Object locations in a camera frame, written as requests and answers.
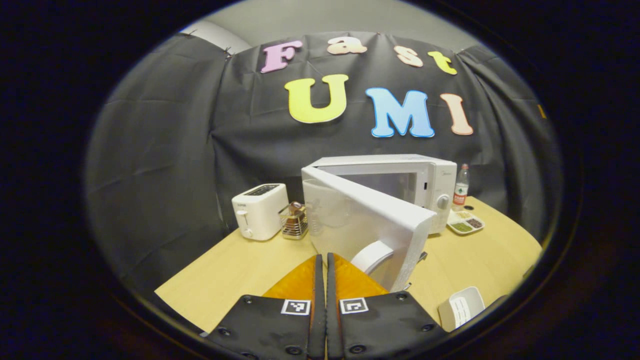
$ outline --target toaster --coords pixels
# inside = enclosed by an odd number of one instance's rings
[[[279,212],[289,204],[284,184],[262,184],[231,199],[238,228],[248,239],[265,241],[280,230]]]

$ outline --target black fabric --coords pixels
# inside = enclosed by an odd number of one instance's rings
[[[365,53],[332,55],[331,38],[352,36],[367,47]],[[265,47],[301,40],[288,66],[261,74]],[[415,50],[424,66],[399,61],[393,50]],[[452,60],[458,74],[441,71],[430,51]],[[302,200],[300,168],[323,156],[417,153],[470,165],[469,194],[507,214],[539,241],[546,235],[554,211],[549,199],[559,198],[561,167],[550,125],[544,124],[538,103],[527,86],[494,54],[477,47],[454,54],[416,40],[363,32],[335,32],[287,38],[235,54],[222,77],[211,117],[216,153],[216,183],[223,217],[237,227],[231,198],[265,182],[287,185],[289,200]],[[478,60],[474,56],[485,58]],[[346,74],[347,108],[337,119],[302,124],[289,114],[288,81],[313,78],[312,104],[330,101],[321,78]],[[365,90],[384,87],[402,103],[409,90],[428,96],[432,138],[396,133],[375,138],[372,99]],[[440,94],[463,98],[463,109],[474,128],[470,136],[451,131],[449,109]]]
[[[86,199],[95,239],[148,299],[228,233],[207,136],[226,56],[200,38],[171,37],[123,78],[93,131]]]

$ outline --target water bottle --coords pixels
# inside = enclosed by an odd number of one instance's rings
[[[469,190],[469,165],[462,164],[462,168],[456,179],[456,189],[453,193],[453,211],[463,210],[467,192]]]

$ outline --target blue letter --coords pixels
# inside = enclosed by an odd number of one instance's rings
[[[430,138],[435,134],[429,123],[427,114],[427,94],[411,90],[404,97],[402,106],[396,98],[385,88],[369,88],[365,94],[373,100],[376,111],[376,127],[371,134],[376,138],[388,138],[394,135],[389,126],[389,120],[400,135],[406,134],[409,121],[413,121],[409,132],[417,138]]]

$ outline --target table surface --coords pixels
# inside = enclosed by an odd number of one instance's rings
[[[469,286],[480,291],[485,306],[512,292],[537,262],[540,244],[517,223],[473,197],[469,211],[485,228],[460,236],[448,227],[430,235],[424,261],[408,288],[438,322],[438,306]],[[280,233],[268,241],[243,238],[235,230],[160,286],[156,293],[203,331],[211,332],[238,298],[262,295],[283,276],[317,252],[306,236],[288,240]]]

